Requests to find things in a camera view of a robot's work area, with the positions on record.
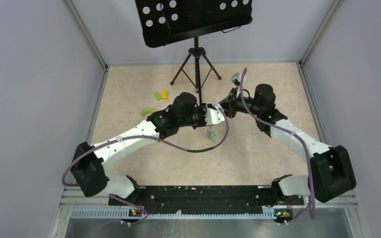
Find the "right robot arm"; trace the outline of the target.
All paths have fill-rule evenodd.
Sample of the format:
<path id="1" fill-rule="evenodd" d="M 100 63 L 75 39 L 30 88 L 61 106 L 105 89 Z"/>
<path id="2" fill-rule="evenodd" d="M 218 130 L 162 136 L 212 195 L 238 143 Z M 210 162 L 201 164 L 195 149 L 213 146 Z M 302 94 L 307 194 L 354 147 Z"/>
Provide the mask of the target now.
<path id="1" fill-rule="evenodd" d="M 253 97 L 244 97 L 235 88 L 219 103 L 231 119 L 237 113 L 253 116 L 260 131 L 306 160 L 307 175 L 284 175 L 272 182 L 272 200 L 285 204 L 291 196 L 301 195 L 326 203 L 353 190 L 357 181 L 348 150 L 322 143 L 297 128 L 276 108 L 275 100 L 272 86 L 260 84 Z"/>

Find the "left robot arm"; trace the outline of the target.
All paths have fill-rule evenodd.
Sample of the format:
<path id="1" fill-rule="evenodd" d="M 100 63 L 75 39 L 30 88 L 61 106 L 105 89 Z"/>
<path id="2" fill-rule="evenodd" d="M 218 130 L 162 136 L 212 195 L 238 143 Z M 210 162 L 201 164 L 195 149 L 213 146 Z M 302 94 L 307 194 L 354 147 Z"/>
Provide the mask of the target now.
<path id="1" fill-rule="evenodd" d="M 62 181 L 71 173 L 76 182 L 73 186 L 80 188 L 85 197 L 111 193 L 119 195 L 127 205 L 133 205 L 139 199 L 139 191 L 127 176 L 110 175 L 111 166 L 145 146 L 165 142 L 182 127 L 207 126 L 212 108 L 207 103 L 197 105 L 193 94 L 181 93 L 165 109 L 153 112 L 120 135 L 94 145 L 80 143 Z"/>

